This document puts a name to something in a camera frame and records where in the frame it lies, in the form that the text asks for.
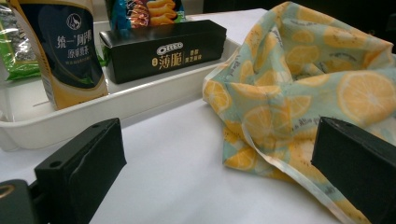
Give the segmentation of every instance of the food package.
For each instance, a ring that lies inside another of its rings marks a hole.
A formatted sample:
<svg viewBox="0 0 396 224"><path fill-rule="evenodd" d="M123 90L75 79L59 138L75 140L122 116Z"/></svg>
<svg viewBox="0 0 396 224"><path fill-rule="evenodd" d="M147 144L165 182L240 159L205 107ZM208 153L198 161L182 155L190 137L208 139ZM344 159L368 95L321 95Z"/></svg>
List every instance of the food package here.
<svg viewBox="0 0 396 224"><path fill-rule="evenodd" d="M342 222L369 223L311 158L321 117L396 145L392 47L292 2L266 12L205 78L204 100L224 124L224 164L296 182Z"/></svg>
<svg viewBox="0 0 396 224"><path fill-rule="evenodd" d="M108 95L93 40L92 1L18 1L10 7L37 58L55 109Z"/></svg>
<svg viewBox="0 0 396 224"><path fill-rule="evenodd" d="M40 76L30 41L6 1L0 1L0 31L0 54L9 73L7 80Z"/></svg>
<svg viewBox="0 0 396 224"><path fill-rule="evenodd" d="M106 9L112 30L185 20L181 0L106 0Z"/></svg>

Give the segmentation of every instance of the table surface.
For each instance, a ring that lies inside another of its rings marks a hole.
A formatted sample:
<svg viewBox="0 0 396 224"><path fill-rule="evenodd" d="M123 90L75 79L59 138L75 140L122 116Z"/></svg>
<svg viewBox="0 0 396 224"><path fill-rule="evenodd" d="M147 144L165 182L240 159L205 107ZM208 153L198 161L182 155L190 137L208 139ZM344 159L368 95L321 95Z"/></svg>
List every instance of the table surface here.
<svg viewBox="0 0 396 224"><path fill-rule="evenodd" d="M210 19L242 43L264 9L190 16ZM128 164L92 223L339 223L296 184L222 165L221 120L201 95L121 121ZM34 168L64 145L0 150L0 182L35 180Z"/></svg>

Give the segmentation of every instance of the oreo box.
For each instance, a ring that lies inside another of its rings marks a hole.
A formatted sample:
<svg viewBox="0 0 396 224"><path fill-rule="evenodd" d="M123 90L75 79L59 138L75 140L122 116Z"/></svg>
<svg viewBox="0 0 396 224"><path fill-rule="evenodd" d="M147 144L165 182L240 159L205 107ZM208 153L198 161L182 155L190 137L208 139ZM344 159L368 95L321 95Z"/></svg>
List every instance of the oreo box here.
<svg viewBox="0 0 396 224"><path fill-rule="evenodd" d="M219 59L226 29L187 21L100 34L111 81L123 83Z"/></svg>

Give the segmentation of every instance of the cloth wrap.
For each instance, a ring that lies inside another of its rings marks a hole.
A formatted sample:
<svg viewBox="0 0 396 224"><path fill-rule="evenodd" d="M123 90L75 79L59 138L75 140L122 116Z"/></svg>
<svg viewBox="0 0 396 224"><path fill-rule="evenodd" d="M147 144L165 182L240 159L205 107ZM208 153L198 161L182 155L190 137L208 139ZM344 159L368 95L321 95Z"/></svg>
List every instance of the cloth wrap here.
<svg viewBox="0 0 396 224"><path fill-rule="evenodd" d="M396 145L392 47L292 2L266 12L204 81L224 124L223 163L296 182L342 222L369 223L310 161L321 116Z"/></svg>

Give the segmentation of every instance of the plastic tray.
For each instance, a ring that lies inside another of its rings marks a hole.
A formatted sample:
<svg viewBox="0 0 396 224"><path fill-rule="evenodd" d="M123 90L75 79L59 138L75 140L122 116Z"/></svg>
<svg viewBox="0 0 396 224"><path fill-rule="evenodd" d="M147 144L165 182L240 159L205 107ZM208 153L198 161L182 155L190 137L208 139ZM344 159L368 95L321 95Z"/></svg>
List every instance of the plastic tray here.
<svg viewBox="0 0 396 224"><path fill-rule="evenodd" d="M107 22L94 25L98 33ZM226 39L221 59L120 85L107 79L108 96L55 111L40 77L7 82L4 66L0 81L0 148L42 148L70 139L88 126L111 118L125 119L202 92L204 77L234 53L238 44Z"/></svg>

